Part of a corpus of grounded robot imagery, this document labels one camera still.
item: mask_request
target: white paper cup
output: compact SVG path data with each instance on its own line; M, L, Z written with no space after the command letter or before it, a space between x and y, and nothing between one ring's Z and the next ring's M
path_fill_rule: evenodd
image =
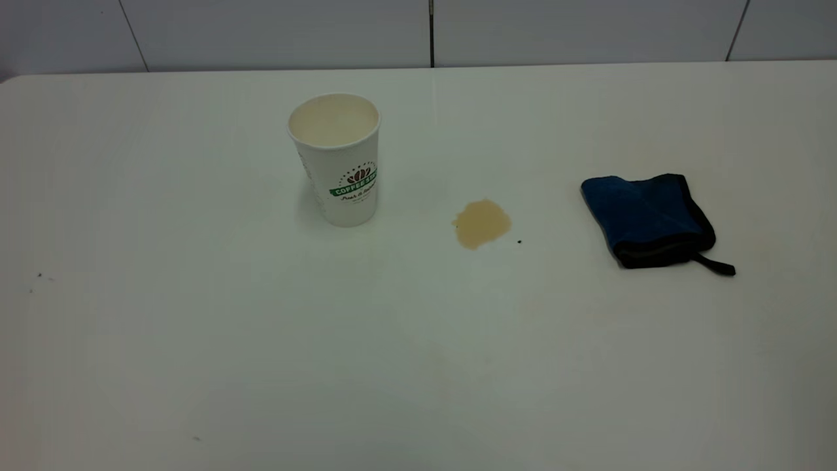
M352 227L375 214L380 126L375 105L347 93L315 96L290 114L288 133L333 225Z

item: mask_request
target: folded towel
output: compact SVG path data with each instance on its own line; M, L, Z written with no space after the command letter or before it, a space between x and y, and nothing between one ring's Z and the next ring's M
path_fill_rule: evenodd
M694 260L720 275L735 275L732 265L699 253L715 245L715 231L691 199L683 175L667 173L636 182L602 177L584 181L581 190L623 267L667 267Z

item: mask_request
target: white tiled wall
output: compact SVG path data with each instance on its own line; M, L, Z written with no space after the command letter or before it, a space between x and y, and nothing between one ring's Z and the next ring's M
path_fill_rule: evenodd
M427 0L122 0L156 70L430 66Z
M435 0L436 64L724 60L745 2Z
M118 0L0 1L0 80L144 70Z
M837 59L837 1L751 0L730 59Z
M724 60L746 2L434 0L435 64ZM430 35L429 0L5 0L0 81L428 67ZM730 58L837 59L837 1L751 0Z

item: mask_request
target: black strap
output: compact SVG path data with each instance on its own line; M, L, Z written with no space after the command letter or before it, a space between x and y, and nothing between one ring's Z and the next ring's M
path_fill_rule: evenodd
M700 263L704 267L709 268L718 275L724 275L725 277L735 276L735 267L733 267L732 265L720 263L719 261L709 260L708 258L704 257L703 255L697 252L695 252L695 254L691 256L691 259Z

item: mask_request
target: spilled coffee puddle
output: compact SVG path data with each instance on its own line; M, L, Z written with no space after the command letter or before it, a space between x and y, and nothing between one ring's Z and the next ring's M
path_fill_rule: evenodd
M496 240L511 229L511 218L490 199L468 203L465 210L456 215L456 238L469 250Z

